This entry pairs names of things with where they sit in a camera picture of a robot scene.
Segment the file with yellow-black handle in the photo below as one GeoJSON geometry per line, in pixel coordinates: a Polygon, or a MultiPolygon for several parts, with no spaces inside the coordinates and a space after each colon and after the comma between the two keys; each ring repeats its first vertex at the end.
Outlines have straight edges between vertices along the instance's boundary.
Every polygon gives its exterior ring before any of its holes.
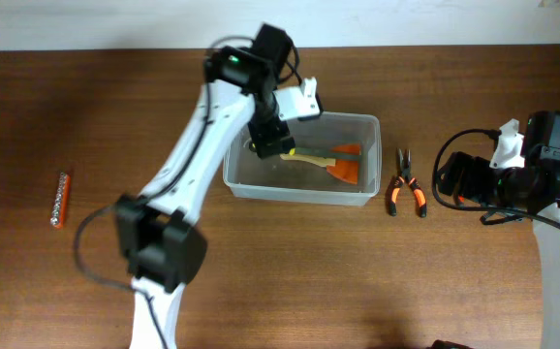
{"type": "Polygon", "coordinates": [[[348,161],[358,161],[360,159],[359,154],[343,153],[332,150],[322,150],[322,149],[311,149],[304,147],[297,147],[294,150],[295,155],[307,155],[323,158],[333,158],[338,160],[348,160],[348,161]]]}

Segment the orange scraper wooden handle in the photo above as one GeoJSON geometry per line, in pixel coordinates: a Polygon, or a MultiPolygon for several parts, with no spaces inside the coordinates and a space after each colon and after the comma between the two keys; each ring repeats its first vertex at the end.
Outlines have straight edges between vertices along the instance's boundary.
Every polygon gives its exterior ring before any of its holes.
{"type": "Polygon", "coordinates": [[[333,158],[323,158],[307,155],[295,155],[294,150],[295,149],[292,149],[288,153],[281,154],[280,158],[285,161],[300,161],[315,165],[320,168],[325,168],[327,172],[336,179],[349,184],[358,184],[359,165],[361,159],[361,145],[359,143],[342,144],[335,146],[332,149],[323,149],[350,154],[359,154],[360,159],[358,161],[338,160],[333,158]]]}

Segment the orange socket bit holder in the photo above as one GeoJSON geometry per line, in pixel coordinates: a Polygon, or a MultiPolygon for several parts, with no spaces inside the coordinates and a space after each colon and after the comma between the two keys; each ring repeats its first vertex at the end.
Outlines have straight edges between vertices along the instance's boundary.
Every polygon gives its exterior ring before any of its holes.
{"type": "Polygon", "coordinates": [[[56,229],[61,229],[64,226],[70,189],[71,176],[61,172],[58,176],[58,185],[50,216],[50,224],[56,229]]]}

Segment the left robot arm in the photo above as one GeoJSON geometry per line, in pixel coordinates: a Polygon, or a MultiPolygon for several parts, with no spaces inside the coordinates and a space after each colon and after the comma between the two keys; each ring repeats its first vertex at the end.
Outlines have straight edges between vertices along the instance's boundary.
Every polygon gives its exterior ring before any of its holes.
{"type": "Polygon", "coordinates": [[[136,197],[123,195],[115,204],[119,250],[135,293],[133,348],[176,345],[180,300],[206,254],[197,229],[202,203],[235,137],[249,130],[262,159],[296,144],[278,99],[293,40],[265,24],[248,47],[228,41],[207,50],[198,105],[162,170],[136,197]]]}

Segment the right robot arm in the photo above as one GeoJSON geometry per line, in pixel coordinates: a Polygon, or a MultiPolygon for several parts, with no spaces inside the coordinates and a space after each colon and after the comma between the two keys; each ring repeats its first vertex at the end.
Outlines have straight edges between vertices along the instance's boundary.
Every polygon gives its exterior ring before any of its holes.
{"type": "Polygon", "coordinates": [[[478,212],[484,226],[528,220],[539,248],[543,348],[560,348],[560,111],[532,113],[482,130],[494,141],[490,159],[456,151],[434,162],[434,199],[457,211],[478,212]]]}

